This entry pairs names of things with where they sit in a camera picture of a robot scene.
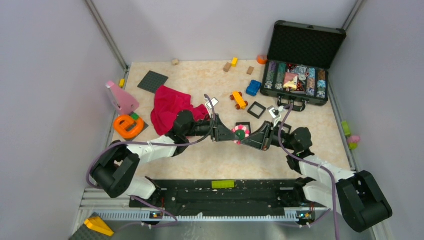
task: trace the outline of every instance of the case lid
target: case lid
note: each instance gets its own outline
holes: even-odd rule
[[[329,69],[345,38],[343,29],[277,21],[268,59]]]

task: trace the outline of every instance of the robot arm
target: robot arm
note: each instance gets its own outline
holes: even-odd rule
[[[187,137],[210,135],[215,142],[240,140],[242,145],[260,151],[267,151],[271,146],[280,147],[281,141],[286,149],[294,151],[294,155],[317,165],[287,156],[290,168],[307,177],[296,181],[294,191],[299,202],[333,207],[331,178],[322,166],[330,170],[335,178],[337,211],[352,229],[362,232],[392,216],[390,205],[369,172],[344,170],[315,156],[310,151],[311,133],[306,127],[291,132],[292,127],[284,124],[284,132],[279,139],[281,124],[279,121],[265,121],[249,137],[239,139],[221,122],[218,114],[213,121],[195,122],[191,112],[182,111],[167,134],[147,143],[122,144],[111,148],[91,168],[90,175],[111,198],[135,195],[147,200],[159,187],[145,177],[136,177],[137,169],[156,159],[182,154],[189,144]]]

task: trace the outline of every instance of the white wall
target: white wall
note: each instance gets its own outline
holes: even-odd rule
[[[67,239],[124,76],[82,0],[0,3],[0,239]]]
[[[127,63],[255,59],[274,23],[341,28],[356,0],[95,0]]]
[[[370,0],[330,70],[354,150],[393,208],[396,239],[423,239],[424,2]]]

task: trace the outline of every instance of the blue toy car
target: blue toy car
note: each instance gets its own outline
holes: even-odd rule
[[[262,85],[262,83],[260,83],[256,80],[250,81],[250,85],[247,87],[246,93],[253,96],[253,97],[256,96],[259,89],[261,88],[261,85]]]

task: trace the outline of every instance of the beige tabletop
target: beige tabletop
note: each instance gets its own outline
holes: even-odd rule
[[[237,122],[250,122],[254,132],[264,121],[272,121],[268,112],[257,119],[247,112],[249,106],[245,110],[237,110],[235,102],[230,100],[232,91],[245,93],[251,80],[261,82],[264,66],[256,60],[239,60],[236,67],[224,72],[226,63],[181,61],[176,66],[171,62],[133,63],[125,90],[140,102],[135,112],[150,125],[135,141],[144,142],[159,136],[150,117],[155,95],[137,87],[149,71],[168,76],[165,86],[190,94],[191,104],[195,107],[206,102],[204,94],[217,98],[219,103],[215,111],[229,129]],[[254,67],[252,75],[246,74],[250,66]],[[259,92],[257,96],[243,94],[243,98],[249,105],[258,102],[265,107],[277,106],[276,98]],[[313,143],[311,151],[321,159],[340,168],[350,168],[330,101],[324,106],[308,105],[303,112],[293,111],[286,123],[293,127],[292,131],[298,127],[309,128]],[[123,139],[115,132],[113,140]],[[232,141],[212,142],[210,137],[189,146],[179,156],[145,164],[136,174],[154,179],[295,179],[301,176],[289,168],[286,154],[279,147],[272,146],[268,151],[259,151]]]

